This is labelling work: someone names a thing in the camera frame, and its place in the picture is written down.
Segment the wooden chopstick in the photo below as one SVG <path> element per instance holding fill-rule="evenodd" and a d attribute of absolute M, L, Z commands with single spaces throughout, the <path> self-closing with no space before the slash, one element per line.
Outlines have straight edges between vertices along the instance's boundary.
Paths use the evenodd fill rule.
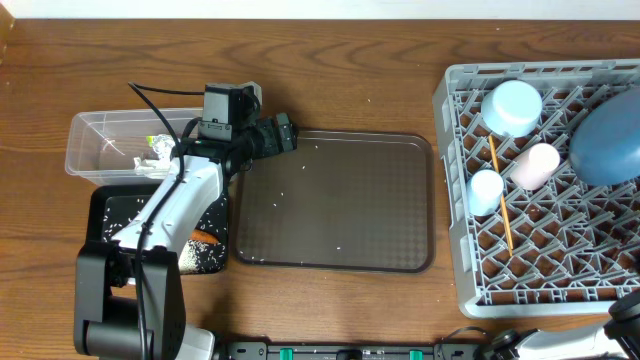
<path fill-rule="evenodd" d="M 494 139 L 493 139 L 492 135 L 488 136 L 488 142 L 489 142 L 491 160 L 492 160 L 492 165 L 493 165 L 494 171 L 498 175 L 500 175 L 499 163 L 498 163 L 498 158 L 497 158 L 497 153 L 496 153 L 496 146 L 495 146 L 495 142 L 494 142 Z M 507 247 L 508 247 L 508 253 L 509 253 L 509 256 L 512 257 L 513 256 L 514 245 L 513 245 L 513 239 L 512 239 L 512 232 L 511 232 L 511 226 L 510 226 L 509 213 L 508 213 L 508 210 L 507 210 L 505 196 L 504 196 L 504 190 L 503 190 L 503 193 L 501 194 L 501 197 L 500 197 L 500 211 L 501 211 L 501 215 L 502 215 L 502 219 L 503 219 L 504 235 L 505 235 L 505 240 L 506 240 Z"/>

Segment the dark blue plate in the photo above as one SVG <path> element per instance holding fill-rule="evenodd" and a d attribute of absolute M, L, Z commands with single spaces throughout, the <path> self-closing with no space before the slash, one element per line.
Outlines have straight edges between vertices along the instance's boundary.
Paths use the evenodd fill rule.
<path fill-rule="evenodd" d="M 593 186 L 610 186 L 639 176 L 639 89 L 620 93 L 592 111 L 570 141 L 576 176 Z"/>

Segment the grey dishwasher rack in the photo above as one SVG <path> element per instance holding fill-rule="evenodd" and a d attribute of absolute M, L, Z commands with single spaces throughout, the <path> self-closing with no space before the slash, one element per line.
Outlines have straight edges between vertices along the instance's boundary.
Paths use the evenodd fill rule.
<path fill-rule="evenodd" d="M 483 98 L 508 80 L 534 86 L 543 103 L 535 130 L 522 138 L 492 134 Z M 639 183 L 580 181 L 562 161 L 534 191 L 505 185 L 506 205 L 476 217 L 466 185 L 497 167 L 509 177 L 515 159 L 538 143 L 561 156 L 587 115 L 639 84 L 635 59 L 459 64 L 432 98 L 444 163 L 449 237 L 460 310 L 470 318 L 600 314 L 639 287 Z"/>

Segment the orange carrot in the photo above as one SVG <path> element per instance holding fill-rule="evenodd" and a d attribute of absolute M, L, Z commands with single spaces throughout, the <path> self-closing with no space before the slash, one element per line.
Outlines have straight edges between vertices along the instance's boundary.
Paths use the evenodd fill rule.
<path fill-rule="evenodd" d="M 198 230 L 198 229 L 194 230 L 191 233 L 189 239 L 191 241 L 202 242 L 202 243 L 211 244 L 211 245 L 217 245 L 219 243 L 219 240 L 215 235 L 212 235 L 210 233 L 207 233 L 205 231 Z"/>

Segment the light blue bowl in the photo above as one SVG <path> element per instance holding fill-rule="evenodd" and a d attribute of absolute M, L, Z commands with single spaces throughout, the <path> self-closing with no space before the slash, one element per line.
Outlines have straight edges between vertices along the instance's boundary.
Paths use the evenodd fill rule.
<path fill-rule="evenodd" d="M 535 129 L 541 113 L 540 93 L 532 85 L 519 80 L 501 83 L 481 103 L 484 123 L 499 136 L 527 136 Z"/>

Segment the white pink cup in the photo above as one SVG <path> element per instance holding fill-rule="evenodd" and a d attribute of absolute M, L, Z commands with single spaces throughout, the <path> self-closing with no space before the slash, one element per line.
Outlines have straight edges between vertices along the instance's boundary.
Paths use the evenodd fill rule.
<path fill-rule="evenodd" d="M 510 178 L 524 190 L 537 190 L 551 177 L 560 160 L 559 152 L 552 145 L 535 144 L 514 160 L 515 166 Z"/>

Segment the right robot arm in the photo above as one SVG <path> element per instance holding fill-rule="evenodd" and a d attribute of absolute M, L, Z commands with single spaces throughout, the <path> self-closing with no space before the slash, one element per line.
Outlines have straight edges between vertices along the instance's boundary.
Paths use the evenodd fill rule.
<path fill-rule="evenodd" d="M 619 299 L 608 312 L 606 323 L 564 332 L 505 331 L 477 350 L 475 358 L 639 360 L 639 292 Z"/>

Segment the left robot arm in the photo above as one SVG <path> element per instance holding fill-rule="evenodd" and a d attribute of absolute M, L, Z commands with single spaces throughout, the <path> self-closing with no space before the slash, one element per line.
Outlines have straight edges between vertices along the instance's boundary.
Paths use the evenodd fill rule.
<path fill-rule="evenodd" d="M 215 336 L 187 323 L 179 258 L 198 221 L 254 160 L 291 152 L 289 116 L 261 114 L 255 82 L 209 83 L 201 116 L 174 146 L 169 171 L 110 240 L 89 235 L 76 258 L 73 342 L 101 359 L 211 359 Z"/>

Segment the light blue cup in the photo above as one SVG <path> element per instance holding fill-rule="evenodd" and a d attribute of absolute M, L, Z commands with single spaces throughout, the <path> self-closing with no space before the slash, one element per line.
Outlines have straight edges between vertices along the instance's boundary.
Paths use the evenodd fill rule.
<path fill-rule="evenodd" d="M 496 212 L 504 191 L 504 181 L 494 170 L 476 172 L 466 185 L 468 211 L 473 216 L 488 216 Z"/>

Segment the white rice pile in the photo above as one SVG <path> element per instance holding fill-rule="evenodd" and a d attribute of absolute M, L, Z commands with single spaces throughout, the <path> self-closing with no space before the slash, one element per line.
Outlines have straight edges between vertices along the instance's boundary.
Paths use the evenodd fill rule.
<path fill-rule="evenodd" d="M 109 241 L 118 230 L 133 220 L 149 198 L 150 195 L 108 198 L 102 215 L 100 239 L 103 242 Z M 219 243 L 211 245 L 189 239 L 179 257 L 181 274 L 214 274 L 222 271 L 228 259 L 229 225 L 228 196 L 226 194 L 223 194 L 205 210 L 194 230 L 196 229 L 215 235 Z"/>

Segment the foil snack wrapper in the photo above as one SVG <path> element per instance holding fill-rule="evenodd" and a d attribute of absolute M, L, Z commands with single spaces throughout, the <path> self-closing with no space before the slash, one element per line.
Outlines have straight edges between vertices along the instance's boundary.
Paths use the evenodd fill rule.
<path fill-rule="evenodd" d="M 159 160 L 171 158 L 175 141 L 170 135 L 158 134 L 155 136 L 147 136 L 146 141 Z"/>

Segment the white tissue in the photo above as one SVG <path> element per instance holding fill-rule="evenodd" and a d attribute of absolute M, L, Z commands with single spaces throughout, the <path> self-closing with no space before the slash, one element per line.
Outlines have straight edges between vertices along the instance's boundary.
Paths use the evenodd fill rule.
<path fill-rule="evenodd" d="M 163 157 L 160 159 L 134 157 L 133 161 L 134 172 L 136 175 L 155 180 L 163 180 L 171 168 L 170 157 Z"/>

